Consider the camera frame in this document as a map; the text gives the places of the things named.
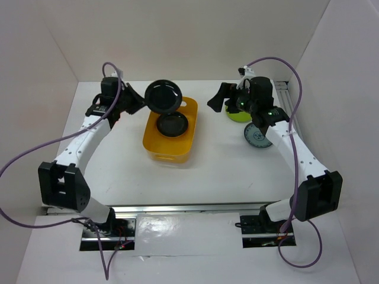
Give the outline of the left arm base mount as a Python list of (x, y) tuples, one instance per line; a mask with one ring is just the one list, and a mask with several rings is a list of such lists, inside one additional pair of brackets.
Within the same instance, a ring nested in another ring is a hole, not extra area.
[(136, 218), (114, 218), (103, 224), (72, 219), (82, 226), (80, 251), (134, 250)]

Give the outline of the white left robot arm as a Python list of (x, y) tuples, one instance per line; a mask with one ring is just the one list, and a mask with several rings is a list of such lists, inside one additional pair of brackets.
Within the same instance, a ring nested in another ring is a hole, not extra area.
[(87, 109), (79, 133), (52, 162), (42, 162), (38, 167), (42, 202), (90, 219), (104, 236), (112, 235), (125, 223), (116, 218), (113, 208), (92, 197), (84, 173), (92, 155), (121, 113), (134, 114), (144, 107), (144, 99), (121, 77), (119, 70), (103, 77), (101, 91)]

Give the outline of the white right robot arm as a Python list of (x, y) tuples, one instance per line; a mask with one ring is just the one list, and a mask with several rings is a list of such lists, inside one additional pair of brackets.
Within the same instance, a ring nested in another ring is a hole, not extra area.
[(252, 125), (277, 148), (295, 175), (293, 195), (261, 208), (259, 227), (271, 232), (280, 221), (286, 230), (290, 220), (301, 222), (337, 210), (343, 178), (319, 162), (299, 137), (287, 113), (274, 104), (274, 85), (269, 78), (256, 76), (254, 71), (239, 68), (238, 83), (223, 82), (207, 105), (215, 112), (226, 106), (232, 114), (245, 112)]

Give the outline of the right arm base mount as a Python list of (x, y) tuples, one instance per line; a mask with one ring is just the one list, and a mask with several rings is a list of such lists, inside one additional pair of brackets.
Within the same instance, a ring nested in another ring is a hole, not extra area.
[(280, 228), (286, 220), (271, 221), (266, 211), (266, 205), (261, 206), (255, 215), (241, 215), (240, 221), (235, 223), (242, 233), (243, 248), (296, 246), (293, 227), (290, 225), (284, 233)]

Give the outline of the black plate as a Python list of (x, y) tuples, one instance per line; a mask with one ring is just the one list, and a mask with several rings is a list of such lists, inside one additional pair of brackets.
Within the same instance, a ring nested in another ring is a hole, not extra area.
[(144, 101), (157, 114), (171, 114), (180, 107), (182, 92), (174, 82), (160, 79), (146, 88)]
[(188, 129), (189, 122), (180, 112), (160, 115), (156, 122), (158, 131), (165, 137), (179, 137)]

